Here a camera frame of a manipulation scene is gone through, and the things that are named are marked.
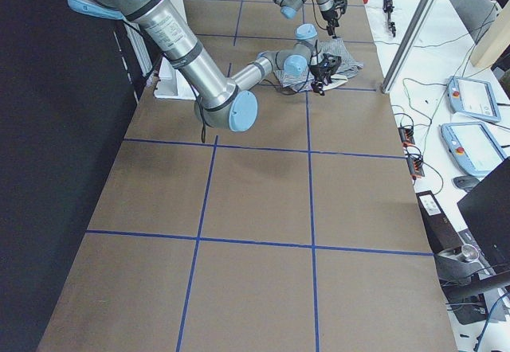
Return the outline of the blue white striped polo shirt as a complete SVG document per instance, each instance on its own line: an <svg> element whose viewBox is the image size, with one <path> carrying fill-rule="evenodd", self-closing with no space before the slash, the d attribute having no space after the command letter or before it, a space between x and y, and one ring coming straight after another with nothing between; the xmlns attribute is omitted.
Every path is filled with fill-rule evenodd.
<svg viewBox="0 0 510 352"><path fill-rule="evenodd" d="M285 70L274 71L280 86L291 88L294 92L324 92L345 84L363 68L363 63L348 52L340 37L320 42L318 49L318 56L313 57L311 68L299 71L297 76Z"/></svg>

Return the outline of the black tripod stick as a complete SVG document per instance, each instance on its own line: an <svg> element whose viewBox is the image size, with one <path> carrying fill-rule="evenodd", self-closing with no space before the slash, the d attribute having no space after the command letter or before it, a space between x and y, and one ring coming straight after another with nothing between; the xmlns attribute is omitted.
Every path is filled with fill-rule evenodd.
<svg viewBox="0 0 510 352"><path fill-rule="evenodd" d="M382 10L386 14L386 26L392 37L396 37L396 25L392 20L392 13L394 12L393 0L383 0Z"/></svg>

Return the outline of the black power strip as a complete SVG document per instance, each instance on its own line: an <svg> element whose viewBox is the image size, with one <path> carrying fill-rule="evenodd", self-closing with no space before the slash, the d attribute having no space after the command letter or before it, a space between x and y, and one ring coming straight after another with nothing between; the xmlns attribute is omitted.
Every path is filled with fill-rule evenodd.
<svg viewBox="0 0 510 352"><path fill-rule="evenodd" d="M418 178L424 177L424 158L422 151L415 144L414 128L410 125L400 126L398 127L398 134L402 142L411 178L415 181Z"/></svg>

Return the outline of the teach pendant far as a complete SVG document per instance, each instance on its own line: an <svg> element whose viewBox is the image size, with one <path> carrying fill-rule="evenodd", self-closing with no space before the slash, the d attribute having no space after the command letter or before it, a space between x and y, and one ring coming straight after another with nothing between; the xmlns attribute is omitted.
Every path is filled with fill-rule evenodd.
<svg viewBox="0 0 510 352"><path fill-rule="evenodd" d="M489 123L501 121L492 85L487 81L451 76L447 84L453 112L463 113Z"/></svg>

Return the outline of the teach pendant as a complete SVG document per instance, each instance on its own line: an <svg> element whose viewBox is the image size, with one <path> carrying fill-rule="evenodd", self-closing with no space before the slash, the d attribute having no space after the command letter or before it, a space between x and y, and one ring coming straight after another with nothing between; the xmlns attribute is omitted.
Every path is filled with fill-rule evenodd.
<svg viewBox="0 0 510 352"><path fill-rule="evenodd" d="M453 159L468 175L483 178L507 158L488 127L480 121L444 123L440 131Z"/></svg>
<svg viewBox="0 0 510 352"><path fill-rule="evenodd" d="M489 123L501 121L492 85L487 81L451 76L447 84L453 112L463 113Z"/></svg>

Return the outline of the teach pendant near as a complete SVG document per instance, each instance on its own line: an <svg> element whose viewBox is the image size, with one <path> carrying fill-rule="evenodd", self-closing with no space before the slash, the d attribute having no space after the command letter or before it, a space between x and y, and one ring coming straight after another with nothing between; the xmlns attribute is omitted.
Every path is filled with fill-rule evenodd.
<svg viewBox="0 0 510 352"><path fill-rule="evenodd" d="M488 127L480 121L444 123L440 131L453 159L468 175L483 178L507 158Z"/></svg>

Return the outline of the black computer mouse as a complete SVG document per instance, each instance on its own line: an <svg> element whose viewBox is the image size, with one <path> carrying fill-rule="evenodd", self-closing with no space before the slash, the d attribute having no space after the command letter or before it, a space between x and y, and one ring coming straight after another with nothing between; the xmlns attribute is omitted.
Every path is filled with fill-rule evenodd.
<svg viewBox="0 0 510 352"><path fill-rule="evenodd" d="M459 190L464 190L465 192L471 191L480 180L476 177L470 175L457 176L453 178L454 186Z"/></svg>

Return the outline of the black box with label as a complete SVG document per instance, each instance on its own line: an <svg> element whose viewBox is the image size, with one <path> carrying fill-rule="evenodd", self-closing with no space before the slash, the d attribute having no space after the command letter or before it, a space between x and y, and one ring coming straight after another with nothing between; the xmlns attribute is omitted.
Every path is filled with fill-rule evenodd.
<svg viewBox="0 0 510 352"><path fill-rule="evenodd" d="M416 197L427 239L434 254L461 247L463 244L475 245L473 238L455 230L430 190L416 193Z"/></svg>

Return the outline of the black monitor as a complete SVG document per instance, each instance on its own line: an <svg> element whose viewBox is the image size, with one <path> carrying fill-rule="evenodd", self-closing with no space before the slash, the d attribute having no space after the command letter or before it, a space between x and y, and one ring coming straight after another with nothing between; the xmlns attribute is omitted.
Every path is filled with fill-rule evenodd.
<svg viewBox="0 0 510 352"><path fill-rule="evenodd" d="M462 299L509 286L509 159L475 185L457 207L467 225L461 233L461 250L474 252L471 259L457 252L464 262L478 262L494 274L445 289L455 303Z"/></svg>

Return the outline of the aluminium frame post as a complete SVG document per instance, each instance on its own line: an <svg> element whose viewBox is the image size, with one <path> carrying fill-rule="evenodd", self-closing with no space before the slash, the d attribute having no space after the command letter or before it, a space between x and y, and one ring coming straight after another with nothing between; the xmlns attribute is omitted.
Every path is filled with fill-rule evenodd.
<svg viewBox="0 0 510 352"><path fill-rule="evenodd" d="M403 70L404 65L408 56L410 55L412 48L418 36L425 25L426 19L428 18L431 10L433 9L437 0L420 0L417 9L414 12L413 17L410 20L410 24L404 34L402 42L398 47L394 59L386 73L384 81L381 85L381 92L389 94L390 90L396 83L399 73Z"/></svg>

